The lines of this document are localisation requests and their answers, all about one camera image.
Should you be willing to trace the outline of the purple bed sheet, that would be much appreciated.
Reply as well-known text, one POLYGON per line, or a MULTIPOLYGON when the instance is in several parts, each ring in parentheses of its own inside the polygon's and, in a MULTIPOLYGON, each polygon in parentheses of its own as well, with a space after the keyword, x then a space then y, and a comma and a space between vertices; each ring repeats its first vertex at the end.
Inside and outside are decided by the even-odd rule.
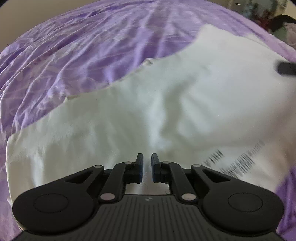
POLYGON ((295 50, 209 1, 97 1, 49 19, 1 52, 1 240, 20 232, 9 200, 6 144, 69 95, 106 87, 146 58, 177 52, 206 24, 254 34, 289 61, 295 50))

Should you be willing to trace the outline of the doorway with clutter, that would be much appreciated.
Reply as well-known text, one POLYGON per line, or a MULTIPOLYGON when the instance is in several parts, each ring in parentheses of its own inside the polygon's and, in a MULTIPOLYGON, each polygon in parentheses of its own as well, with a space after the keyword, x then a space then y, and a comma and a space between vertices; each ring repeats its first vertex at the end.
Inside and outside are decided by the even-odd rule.
POLYGON ((295 1, 228 1, 227 8, 295 48, 295 1))

